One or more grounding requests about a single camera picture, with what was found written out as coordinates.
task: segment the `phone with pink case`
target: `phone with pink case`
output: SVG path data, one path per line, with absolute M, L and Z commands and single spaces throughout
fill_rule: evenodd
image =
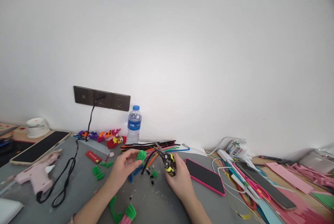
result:
M 225 195 L 223 181 L 218 174 L 190 159 L 185 159 L 184 162 L 187 165 L 192 179 L 221 196 Z

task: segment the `smartphone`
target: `smartphone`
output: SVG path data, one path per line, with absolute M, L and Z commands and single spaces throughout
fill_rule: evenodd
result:
M 197 164 L 196 162 L 193 162 L 190 159 L 185 159 L 184 161 L 192 179 L 221 196 L 225 195 L 224 185 L 218 174 L 201 166 L 200 164 Z
M 247 163 L 236 161 L 237 167 L 247 175 L 252 181 L 258 183 L 264 190 L 268 192 L 270 197 L 284 210 L 293 210 L 297 206 L 274 187 L 267 179 L 259 174 L 255 169 L 249 167 Z
M 46 155 L 51 149 L 59 145 L 70 135 L 69 132 L 55 131 L 16 155 L 10 160 L 10 163 L 19 165 L 32 165 Z

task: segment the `pink phone case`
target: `pink phone case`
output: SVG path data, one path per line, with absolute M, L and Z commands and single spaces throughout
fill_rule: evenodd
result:
M 196 164 L 199 165 L 200 167 L 205 168 L 206 170 L 209 170 L 209 169 L 207 169 L 206 167 L 204 167 L 204 166 L 202 166 L 202 165 L 200 165 L 200 164 L 198 164 L 198 163 L 196 163 Z M 221 195 L 221 196 L 225 196 L 226 193 L 221 193 L 221 192 L 217 191 L 216 189 L 210 187 L 208 184 L 205 184 L 204 182 L 200 181 L 199 179 L 193 177 L 192 175 L 190 175 L 190 177 L 191 177 L 193 180 L 196 180 L 198 183 L 202 184 L 203 186 L 207 187 L 208 189 L 214 191 L 215 193 L 217 193 L 217 194 L 219 194 L 219 195 Z M 221 178 L 220 178 L 220 181 L 222 182 L 222 185 L 223 185 L 223 188 L 224 188 L 224 192 L 225 192 L 224 183 L 223 183 L 223 181 L 222 181 Z

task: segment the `water bottle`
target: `water bottle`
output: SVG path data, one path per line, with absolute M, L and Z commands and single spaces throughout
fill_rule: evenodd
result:
M 128 118 L 127 144 L 138 143 L 140 124 L 142 122 L 142 113 L 139 111 L 139 106 L 133 106 L 132 109 Z

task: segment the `hand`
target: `hand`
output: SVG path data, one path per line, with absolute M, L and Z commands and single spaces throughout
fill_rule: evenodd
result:
M 176 175 L 173 177 L 166 172 L 168 184 L 182 202 L 196 198 L 195 191 L 191 183 L 190 174 L 185 162 L 180 158 L 180 156 L 178 156 L 177 153 L 175 153 L 173 156 L 177 170 Z
M 137 149 L 129 149 L 117 157 L 106 182 L 115 190 L 115 193 L 121 188 L 130 173 L 142 164 L 143 161 L 136 160 L 138 153 Z

